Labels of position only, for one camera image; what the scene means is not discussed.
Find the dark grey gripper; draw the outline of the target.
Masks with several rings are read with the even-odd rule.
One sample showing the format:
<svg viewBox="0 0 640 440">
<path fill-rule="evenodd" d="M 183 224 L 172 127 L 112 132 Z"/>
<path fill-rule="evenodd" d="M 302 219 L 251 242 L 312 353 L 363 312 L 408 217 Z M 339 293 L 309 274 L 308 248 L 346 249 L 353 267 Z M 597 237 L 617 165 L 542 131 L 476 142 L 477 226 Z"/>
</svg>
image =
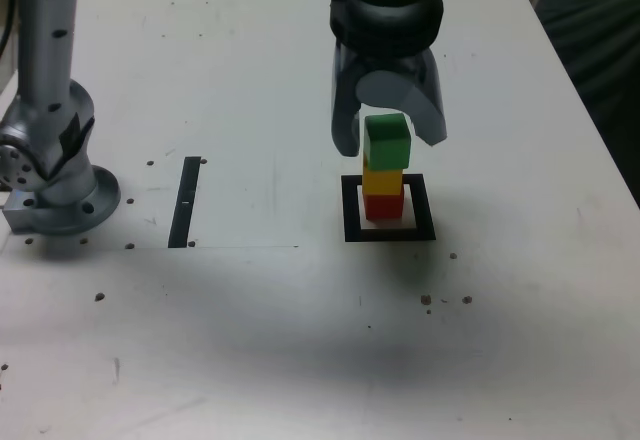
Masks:
<svg viewBox="0 0 640 440">
<path fill-rule="evenodd" d="M 416 136 L 430 146 L 447 138 L 439 73 L 431 52 L 400 58 L 374 57 L 354 53 L 337 41 L 331 134 L 342 156 L 359 154 L 361 103 L 406 114 Z"/>
</svg>

